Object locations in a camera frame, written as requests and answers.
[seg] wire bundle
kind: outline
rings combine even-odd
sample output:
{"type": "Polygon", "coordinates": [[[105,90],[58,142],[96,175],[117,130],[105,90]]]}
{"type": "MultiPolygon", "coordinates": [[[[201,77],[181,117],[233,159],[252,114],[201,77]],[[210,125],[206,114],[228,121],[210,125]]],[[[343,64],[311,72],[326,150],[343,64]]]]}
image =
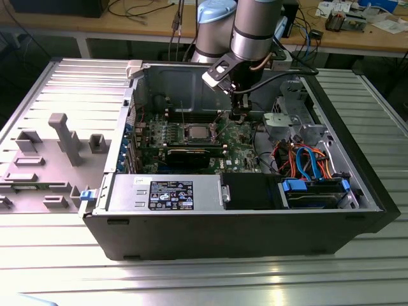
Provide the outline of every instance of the wire bundle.
{"type": "Polygon", "coordinates": [[[307,174],[307,168],[311,166],[315,179],[319,180],[322,178],[333,178],[329,170],[329,157],[319,149],[312,148],[302,143],[290,144],[279,142],[271,153],[271,157],[275,160],[276,153],[279,149],[283,149],[288,152],[288,160],[278,169],[277,172],[279,174],[285,177],[303,178],[310,181],[312,178],[309,174],[307,174]],[[302,167],[301,156],[309,158],[305,167],[302,167]],[[283,173],[288,165],[290,166],[290,169],[286,173],[283,173]]]}

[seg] paper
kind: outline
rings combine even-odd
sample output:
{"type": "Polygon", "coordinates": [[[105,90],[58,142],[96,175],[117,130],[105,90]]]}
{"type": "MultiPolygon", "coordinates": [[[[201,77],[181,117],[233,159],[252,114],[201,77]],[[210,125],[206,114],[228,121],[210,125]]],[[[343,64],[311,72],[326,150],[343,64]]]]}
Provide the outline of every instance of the paper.
{"type": "Polygon", "coordinates": [[[374,27],[378,27],[384,31],[387,31],[391,34],[396,34],[402,31],[408,31],[408,25],[403,23],[399,24],[398,22],[392,20],[383,20],[372,24],[374,27]]]}
{"type": "Polygon", "coordinates": [[[351,4],[352,4],[351,1],[341,3],[320,2],[318,9],[316,10],[316,16],[328,18],[332,10],[343,11],[344,13],[348,13],[350,11],[351,4]]]}

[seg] motherboard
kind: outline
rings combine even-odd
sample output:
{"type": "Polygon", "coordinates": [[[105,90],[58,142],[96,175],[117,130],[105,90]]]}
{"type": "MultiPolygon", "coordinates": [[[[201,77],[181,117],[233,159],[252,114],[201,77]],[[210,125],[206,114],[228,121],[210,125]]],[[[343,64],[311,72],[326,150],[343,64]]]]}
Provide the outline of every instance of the motherboard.
{"type": "Polygon", "coordinates": [[[227,112],[180,117],[146,114],[135,124],[126,154],[126,173],[256,173],[250,121],[228,119],[227,112]]]}

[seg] power supply label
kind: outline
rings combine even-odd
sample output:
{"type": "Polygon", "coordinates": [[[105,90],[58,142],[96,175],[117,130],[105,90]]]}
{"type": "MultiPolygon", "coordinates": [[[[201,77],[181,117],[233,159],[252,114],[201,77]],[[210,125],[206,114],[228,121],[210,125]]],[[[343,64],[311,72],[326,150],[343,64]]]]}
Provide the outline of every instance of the power supply label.
{"type": "Polygon", "coordinates": [[[192,210],[194,209],[193,182],[150,183],[150,210],[192,210]]]}

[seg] green circuit board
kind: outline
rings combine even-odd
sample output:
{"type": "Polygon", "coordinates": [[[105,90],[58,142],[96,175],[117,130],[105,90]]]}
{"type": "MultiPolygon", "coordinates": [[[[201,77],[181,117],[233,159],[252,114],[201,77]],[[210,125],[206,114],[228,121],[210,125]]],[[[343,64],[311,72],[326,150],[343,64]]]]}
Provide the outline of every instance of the green circuit board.
{"type": "Polygon", "coordinates": [[[164,116],[146,117],[146,125],[137,138],[137,147],[141,152],[143,173],[188,173],[215,174],[221,172],[256,173],[259,166],[254,162],[251,144],[250,122],[237,124],[222,117],[216,125],[216,144],[210,140],[189,140],[188,131],[208,128],[209,123],[168,122],[164,116]],[[186,143],[194,145],[193,150],[205,150],[214,153],[205,168],[172,170],[166,164],[166,151],[185,148],[186,143]]]}

